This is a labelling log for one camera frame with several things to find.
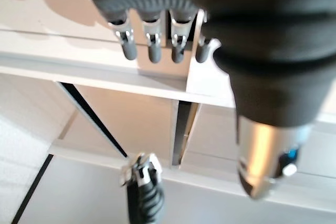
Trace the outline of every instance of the metal clip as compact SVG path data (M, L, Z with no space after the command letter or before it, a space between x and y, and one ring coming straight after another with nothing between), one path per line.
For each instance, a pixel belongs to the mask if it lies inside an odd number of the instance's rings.
M133 28L130 22L130 17L127 13L127 19L124 23L115 25L112 22L109 22L109 26L114 31L116 37L118 38L120 44L124 44L125 42L133 42L134 35L133 35Z
M134 34L133 34L133 28L131 25L129 13L126 12L127 19L122 24L113 24L112 22L109 22L109 26L114 31L116 37L118 38L118 41L120 42L122 46L122 50L124 52L124 55L129 60L134 60L137 56L136 53L136 46L134 43Z
M148 55L153 63L157 63L161 59L161 20L157 19L155 22L143 21L143 30L147 38Z
M185 47L191 25L193 23L193 20L189 20L188 22L185 23L178 23L175 18L173 12L170 10L170 15L171 15L171 21L172 21L172 27L171 27L171 36L172 36L172 44L174 47L177 46L177 44L180 44L182 48Z
M149 23L146 21L142 22L143 30L146 34L147 45L150 47L152 44L160 44L161 42L161 20Z
M139 187L148 184L151 182L150 170L155 170L156 182L161 182L162 167L157 156L154 153L139 153L127 166L122 167L121 186L133 182L137 182Z

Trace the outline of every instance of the robotic hand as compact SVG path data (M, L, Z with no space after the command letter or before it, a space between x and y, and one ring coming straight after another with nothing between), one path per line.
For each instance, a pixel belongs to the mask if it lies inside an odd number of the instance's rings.
M122 168L121 185L127 186L130 224L159 223L164 204L161 173L153 153L140 153Z
M136 48L127 11L138 11L152 62L161 57L152 52L160 49L160 31L154 25L160 11L170 10L172 16L176 63L183 60L197 9L206 11L203 40L221 42L213 57L229 74L235 97L238 173L244 190L253 199L263 198L296 172L300 148L336 76L335 0L93 1L130 60ZM197 61L205 58L200 52Z

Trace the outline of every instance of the robotic arm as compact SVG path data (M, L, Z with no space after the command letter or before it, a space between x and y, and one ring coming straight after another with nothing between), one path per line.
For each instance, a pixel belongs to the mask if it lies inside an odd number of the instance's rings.
M336 75L336 0L93 1L130 60L136 49L128 9L138 10L152 62L160 60L154 25L160 11L171 12L176 63L183 59L196 10L207 11L202 34L205 41L222 43L214 60L229 74L235 97L244 190L263 198L296 172L300 148Z

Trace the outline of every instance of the white shelving unit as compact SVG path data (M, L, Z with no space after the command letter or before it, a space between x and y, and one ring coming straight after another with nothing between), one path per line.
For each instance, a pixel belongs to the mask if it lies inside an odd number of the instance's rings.
M138 58L128 61L91 0L0 0L0 6L0 73L74 84L130 155L157 153L165 179L243 195L236 175L229 78L211 58L196 62L196 45L175 64L163 43L162 60L152 64L132 11ZM170 164L179 100L200 106L177 170ZM303 150L300 173L267 202L336 214L335 100L336 84ZM113 168L125 163L81 112L70 119L50 153Z

